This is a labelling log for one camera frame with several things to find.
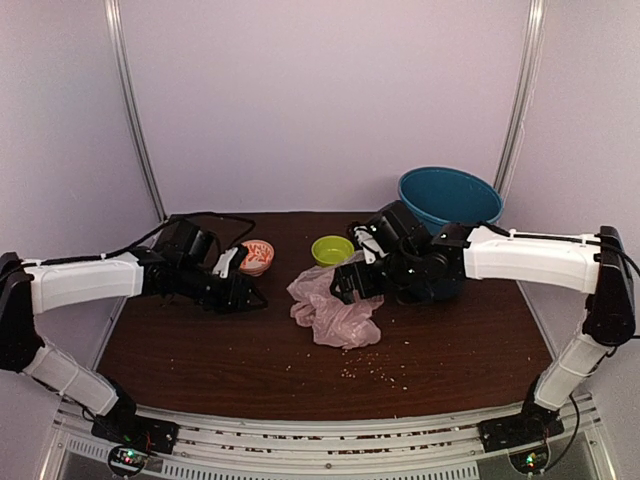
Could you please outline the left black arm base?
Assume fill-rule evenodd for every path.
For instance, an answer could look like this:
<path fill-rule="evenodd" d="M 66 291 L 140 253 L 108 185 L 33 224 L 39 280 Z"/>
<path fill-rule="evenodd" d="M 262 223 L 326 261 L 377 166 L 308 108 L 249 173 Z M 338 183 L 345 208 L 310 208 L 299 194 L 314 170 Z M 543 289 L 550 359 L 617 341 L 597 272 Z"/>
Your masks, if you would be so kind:
<path fill-rule="evenodd" d="M 179 426 L 166 420 L 134 415 L 117 421 L 112 415 L 86 415 L 92 422 L 91 434 L 114 443 L 106 463 L 120 478 L 140 474 L 158 454 L 171 454 L 179 433 Z"/>

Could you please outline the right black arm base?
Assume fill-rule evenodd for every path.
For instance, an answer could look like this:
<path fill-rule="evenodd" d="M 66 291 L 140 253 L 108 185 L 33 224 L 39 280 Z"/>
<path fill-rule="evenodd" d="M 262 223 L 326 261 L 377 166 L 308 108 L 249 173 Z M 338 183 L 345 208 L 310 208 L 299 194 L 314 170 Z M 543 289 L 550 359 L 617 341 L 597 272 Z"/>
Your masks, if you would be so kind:
<path fill-rule="evenodd" d="M 548 441 L 564 433 L 562 422 L 523 414 L 484 420 L 478 424 L 485 453 L 505 451 L 511 466 L 520 474 L 540 474 L 551 462 Z"/>

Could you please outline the pink plastic trash bag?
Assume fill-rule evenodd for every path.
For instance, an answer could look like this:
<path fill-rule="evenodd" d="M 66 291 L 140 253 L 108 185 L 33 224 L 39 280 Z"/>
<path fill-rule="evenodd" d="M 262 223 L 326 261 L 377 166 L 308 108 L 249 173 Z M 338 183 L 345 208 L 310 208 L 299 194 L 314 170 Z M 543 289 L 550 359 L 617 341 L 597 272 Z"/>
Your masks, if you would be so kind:
<path fill-rule="evenodd" d="M 357 252 L 338 265 L 314 266 L 300 273 L 287 287 L 294 300 L 290 316 L 299 326 L 312 329 L 316 344 L 351 350 L 381 340 L 381 330 L 372 316 L 384 304 L 383 295 L 357 297 L 355 303 L 347 305 L 329 291 L 339 266 L 363 259 L 364 255 Z"/>

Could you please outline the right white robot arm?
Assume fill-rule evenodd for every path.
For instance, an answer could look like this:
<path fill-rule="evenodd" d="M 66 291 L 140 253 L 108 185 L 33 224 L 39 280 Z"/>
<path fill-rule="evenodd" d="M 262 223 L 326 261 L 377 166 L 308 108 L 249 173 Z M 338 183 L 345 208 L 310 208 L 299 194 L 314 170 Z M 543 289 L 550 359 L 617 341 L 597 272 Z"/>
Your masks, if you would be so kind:
<path fill-rule="evenodd" d="M 618 232 L 557 236 L 450 223 L 437 235 L 416 227 L 391 238 L 354 230 L 361 261 L 337 267 L 329 291 L 344 304 L 388 291 L 432 289 L 442 281 L 503 279 L 567 288 L 586 295 L 585 316 L 559 357 L 531 386 L 513 419 L 519 440 L 535 440 L 599 363 L 636 335 L 633 277 L 639 270 Z"/>

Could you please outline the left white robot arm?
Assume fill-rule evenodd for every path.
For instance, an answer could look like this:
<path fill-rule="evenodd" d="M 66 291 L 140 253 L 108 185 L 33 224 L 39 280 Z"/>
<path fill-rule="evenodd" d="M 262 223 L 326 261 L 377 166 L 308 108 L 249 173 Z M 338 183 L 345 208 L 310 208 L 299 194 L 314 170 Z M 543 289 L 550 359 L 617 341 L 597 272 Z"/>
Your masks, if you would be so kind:
<path fill-rule="evenodd" d="M 69 305 L 138 296 L 183 296 L 218 314 L 260 310 L 266 298 L 239 270 L 248 251 L 225 251 L 211 269 L 189 253 L 132 248 L 79 260 L 22 261 L 1 257 L 1 368 L 24 374 L 105 417 L 123 444 L 137 442 L 144 424 L 135 404 L 111 381 L 79 365 L 35 329 L 36 316 Z"/>

